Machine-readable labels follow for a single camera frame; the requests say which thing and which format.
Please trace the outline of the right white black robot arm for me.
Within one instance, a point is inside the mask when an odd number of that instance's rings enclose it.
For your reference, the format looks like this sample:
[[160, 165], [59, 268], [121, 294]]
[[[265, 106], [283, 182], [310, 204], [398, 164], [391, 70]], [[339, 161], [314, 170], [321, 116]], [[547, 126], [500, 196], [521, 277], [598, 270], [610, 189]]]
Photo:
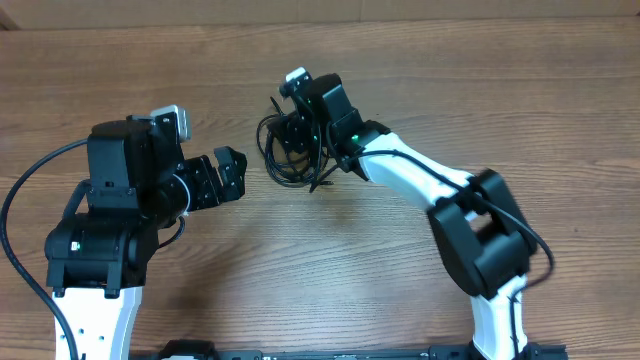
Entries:
[[299, 67], [279, 87], [292, 101], [276, 112], [263, 150], [271, 177], [311, 191], [335, 168], [386, 186], [425, 212], [441, 261], [471, 298], [473, 359], [522, 359], [521, 296], [537, 242], [504, 179], [443, 166], [408, 146], [387, 126], [363, 120], [337, 74], [313, 77]]

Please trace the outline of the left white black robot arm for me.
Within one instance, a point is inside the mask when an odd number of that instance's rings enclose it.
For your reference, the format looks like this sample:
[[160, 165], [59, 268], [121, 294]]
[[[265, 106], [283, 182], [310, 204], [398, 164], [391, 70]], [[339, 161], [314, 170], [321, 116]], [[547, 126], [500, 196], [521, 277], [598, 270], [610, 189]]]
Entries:
[[125, 359], [146, 283], [162, 247], [158, 233], [185, 214], [240, 199], [247, 158], [229, 146], [184, 157], [171, 114], [129, 116], [93, 127], [87, 139], [89, 177], [71, 196], [47, 236], [46, 283], [80, 359]]

